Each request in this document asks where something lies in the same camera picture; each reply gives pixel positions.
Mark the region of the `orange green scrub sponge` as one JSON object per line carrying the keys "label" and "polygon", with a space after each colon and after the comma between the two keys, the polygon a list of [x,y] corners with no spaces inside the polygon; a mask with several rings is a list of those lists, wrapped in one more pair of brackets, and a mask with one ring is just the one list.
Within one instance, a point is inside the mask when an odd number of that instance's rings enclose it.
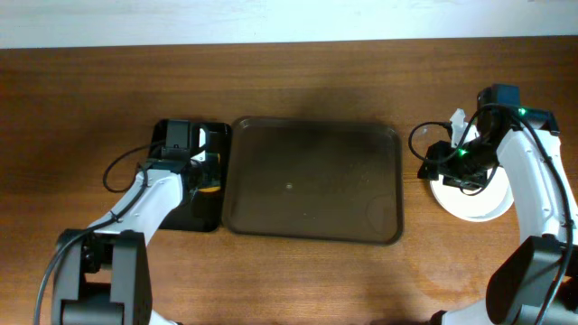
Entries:
{"label": "orange green scrub sponge", "polygon": [[221,189],[221,164],[218,153],[207,153],[201,163],[201,181],[198,189],[211,193]]}

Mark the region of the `white plate with ketchup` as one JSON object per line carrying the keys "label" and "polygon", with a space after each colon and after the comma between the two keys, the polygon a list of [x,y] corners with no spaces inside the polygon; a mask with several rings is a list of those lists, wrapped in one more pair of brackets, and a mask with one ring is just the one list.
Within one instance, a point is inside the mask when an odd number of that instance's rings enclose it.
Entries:
{"label": "white plate with ketchup", "polygon": [[459,188],[429,181],[436,201],[450,214],[469,222],[487,222],[507,212],[514,203],[505,170],[499,166],[489,185],[479,194],[475,190],[461,192]]}

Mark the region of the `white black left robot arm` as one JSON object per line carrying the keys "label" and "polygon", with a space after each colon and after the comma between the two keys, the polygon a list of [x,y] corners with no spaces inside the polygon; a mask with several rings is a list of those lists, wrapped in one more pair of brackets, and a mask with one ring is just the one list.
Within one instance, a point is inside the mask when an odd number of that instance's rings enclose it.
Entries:
{"label": "white black left robot arm", "polygon": [[46,276],[53,324],[166,324],[154,310],[147,245],[164,220],[221,187],[218,155],[150,160],[121,200],[85,229],[66,229]]}

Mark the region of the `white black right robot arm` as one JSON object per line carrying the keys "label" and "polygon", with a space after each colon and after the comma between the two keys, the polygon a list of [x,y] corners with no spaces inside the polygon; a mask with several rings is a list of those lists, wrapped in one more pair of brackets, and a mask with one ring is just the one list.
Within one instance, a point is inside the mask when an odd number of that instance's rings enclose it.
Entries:
{"label": "white black right robot arm", "polygon": [[487,104],[457,109],[450,136],[428,148],[418,172],[457,218],[493,220],[515,208],[520,245],[490,277],[484,298],[438,311],[432,324],[575,324],[577,203],[552,113]]}

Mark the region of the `black water basin tray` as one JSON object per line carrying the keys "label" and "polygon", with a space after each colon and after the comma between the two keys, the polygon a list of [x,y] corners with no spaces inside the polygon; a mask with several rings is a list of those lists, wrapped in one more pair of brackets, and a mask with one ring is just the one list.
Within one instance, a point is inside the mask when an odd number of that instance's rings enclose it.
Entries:
{"label": "black water basin tray", "polygon": [[[231,127],[225,123],[186,120],[191,123],[191,152],[188,155],[163,157],[168,120],[161,120],[154,126],[147,161],[154,169],[166,169],[181,177],[182,198],[179,205],[169,212],[160,228],[212,232],[220,224],[232,138]],[[195,159],[203,162],[207,153],[220,155],[221,189],[216,193],[198,192],[191,195],[186,185],[189,161]]]}

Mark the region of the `brown serving tray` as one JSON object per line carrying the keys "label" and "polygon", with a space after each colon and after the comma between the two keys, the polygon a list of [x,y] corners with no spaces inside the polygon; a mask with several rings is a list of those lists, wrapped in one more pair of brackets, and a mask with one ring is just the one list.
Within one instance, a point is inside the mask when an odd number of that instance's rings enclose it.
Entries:
{"label": "brown serving tray", "polygon": [[240,118],[222,222],[242,235],[393,245],[404,233],[399,136],[380,123]]}

